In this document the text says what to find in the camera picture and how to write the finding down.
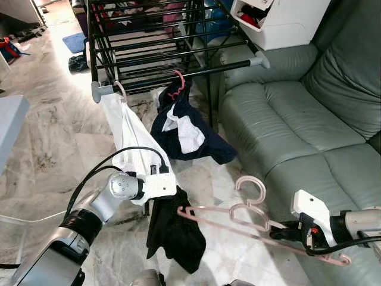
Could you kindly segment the black garment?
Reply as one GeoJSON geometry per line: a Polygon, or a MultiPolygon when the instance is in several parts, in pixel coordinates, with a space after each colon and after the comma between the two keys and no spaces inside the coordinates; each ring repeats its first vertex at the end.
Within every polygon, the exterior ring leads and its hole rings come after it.
{"type": "Polygon", "coordinates": [[[148,259],[162,247],[167,259],[174,260],[183,270],[193,274],[201,265],[206,238],[198,222],[177,213],[180,208],[190,206],[187,193],[180,187],[177,187],[174,196],[156,198],[145,245],[148,259]]]}

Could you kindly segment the red hanger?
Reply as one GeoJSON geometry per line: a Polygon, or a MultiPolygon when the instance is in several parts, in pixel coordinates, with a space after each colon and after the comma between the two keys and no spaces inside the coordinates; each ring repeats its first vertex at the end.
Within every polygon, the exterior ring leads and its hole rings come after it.
{"type": "Polygon", "coordinates": [[[166,88],[166,94],[169,98],[171,98],[172,101],[176,101],[177,97],[179,97],[183,90],[185,90],[186,81],[185,77],[183,77],[183,74],[180,71],[174,70],[173,74],[179,77],[179,85],[175,88],[172,88],[170,85],[168,88],[166,88]]]}

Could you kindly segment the pale hanger under white shirt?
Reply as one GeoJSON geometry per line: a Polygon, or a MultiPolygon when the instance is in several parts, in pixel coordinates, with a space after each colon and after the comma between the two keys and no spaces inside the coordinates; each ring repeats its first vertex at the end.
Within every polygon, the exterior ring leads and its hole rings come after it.
{"type": "Polygon", "coordinates": [[[126,93],[125,87],[123,87],[123,85],[118,80],[115,80],[114,84],[119,88],[122,102],[126,102],[126,96],[128,93],[126,93]]]}

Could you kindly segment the grey green leather sofa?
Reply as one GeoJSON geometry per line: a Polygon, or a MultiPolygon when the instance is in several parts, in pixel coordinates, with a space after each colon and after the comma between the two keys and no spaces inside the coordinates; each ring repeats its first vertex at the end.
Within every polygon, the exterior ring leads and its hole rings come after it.
{"type": "Polygon", "coordinates": [[[332,213],[381,205],[380,8],[332,0],[307,44],[212,79],[225,139],[264,181],[275,220],[293,220],[300,189],[332,213]]]}

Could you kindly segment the navy and white garment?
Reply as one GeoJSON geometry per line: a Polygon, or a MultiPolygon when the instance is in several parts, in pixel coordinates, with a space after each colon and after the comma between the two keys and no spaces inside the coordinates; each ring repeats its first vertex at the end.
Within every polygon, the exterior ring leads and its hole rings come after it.
{"type": "Polygon", "coordinates": [[[150,134],[172,160],[197,160],[206,156],[218,164],[230,163],[236,150],[209,126],[201,112],[189,101],[192,88],[186,79],[185,90],[172,101],[166,88],[179,86],[179,79],[170,82],[158,95],[158,114],[150,134]]]}

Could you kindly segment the black metal drying rack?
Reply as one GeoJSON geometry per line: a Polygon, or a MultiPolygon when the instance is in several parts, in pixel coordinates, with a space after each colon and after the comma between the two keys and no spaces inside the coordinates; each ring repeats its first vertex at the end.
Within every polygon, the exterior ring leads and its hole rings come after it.
{"type": "Polygon", "coordinates": [[[269,68],[263,52],[232,21],[221,0],[77,0],[87,22],[85,55],[93,98],[166,87],[179,77],[210,76],[250,66],[269,68]]]}

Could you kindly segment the white shirt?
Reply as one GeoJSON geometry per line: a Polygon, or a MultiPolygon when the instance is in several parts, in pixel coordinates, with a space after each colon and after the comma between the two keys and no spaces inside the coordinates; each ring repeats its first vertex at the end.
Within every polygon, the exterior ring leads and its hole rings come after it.
{"type": "MultiPolygon", "coordinates": [[[[139,175],[153,175],[158,173],[158,167],[166,164],[171,168],[169,157],[158,142],[153,139],[145,125],[122,102],[117,93],[101,96],[99,106],[107,118],[112,130],[115,147],[122,150],[126,147],[144,147],[143,150],[126,150],[112,158],[112,164],[125,172],[135,172],[139,175]]],[[[130,197],[130,201],[140,199],[142,191],[130,197]]]]}

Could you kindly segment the white storage bin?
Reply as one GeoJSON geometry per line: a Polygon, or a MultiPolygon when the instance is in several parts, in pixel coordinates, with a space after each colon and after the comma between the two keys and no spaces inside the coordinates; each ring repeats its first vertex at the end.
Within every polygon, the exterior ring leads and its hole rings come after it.
{"type": "Polygon", "coordinates": [[[310,43],[331,0],[233,0],[231,17],[262,50],[310,43]]]}

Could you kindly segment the black shoes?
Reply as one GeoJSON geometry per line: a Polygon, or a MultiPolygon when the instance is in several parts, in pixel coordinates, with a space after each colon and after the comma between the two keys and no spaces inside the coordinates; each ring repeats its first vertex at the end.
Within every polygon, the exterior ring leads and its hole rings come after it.
{"type": "Polygon", "coordinates": [[[84,54],[74,55],[68,59],[68,70],[72,74],[84,73],[89,69],[88,60],[84,54]]]}

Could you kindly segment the blue floor mat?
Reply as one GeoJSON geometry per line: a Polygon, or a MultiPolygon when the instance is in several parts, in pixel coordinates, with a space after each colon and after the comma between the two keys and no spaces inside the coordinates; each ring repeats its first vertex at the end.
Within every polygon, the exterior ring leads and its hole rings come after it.
{"type": "Polygon", "coordinates": [[[84,33],[76,33],[75,35],[69,35],[62,38],[63,43],[71,54],[81,54],[87,44],[87,37],[84,33]]]}

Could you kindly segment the red and blue bag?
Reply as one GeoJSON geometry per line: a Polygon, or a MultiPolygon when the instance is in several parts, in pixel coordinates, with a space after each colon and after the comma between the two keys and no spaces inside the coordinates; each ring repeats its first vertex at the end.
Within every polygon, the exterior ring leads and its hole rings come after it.
{"type": "Polygon", "coordinates": [[[0,36],[0,54],[3,55],[3,58],[9,64],[12,61],[22,57],[22,55],[30,55],[19,50],[19,48],[12,43],[10,38],[7,36],[0,36]]]}

